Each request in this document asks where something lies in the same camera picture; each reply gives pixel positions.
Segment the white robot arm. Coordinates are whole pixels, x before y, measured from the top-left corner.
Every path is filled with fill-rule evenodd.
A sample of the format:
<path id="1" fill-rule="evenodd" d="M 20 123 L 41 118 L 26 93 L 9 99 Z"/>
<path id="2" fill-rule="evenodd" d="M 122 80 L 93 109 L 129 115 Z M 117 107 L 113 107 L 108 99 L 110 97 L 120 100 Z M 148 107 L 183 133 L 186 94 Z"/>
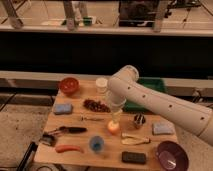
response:
<path id="1" fill-rule="evenodd" d="M 107 82 L 106 103 L 113 112 L 127 100 L 160 114 L 168 121 L 213 146 L 213 110 L 137 83 L 138 70 L 132 65 L 122 67 Z"/>

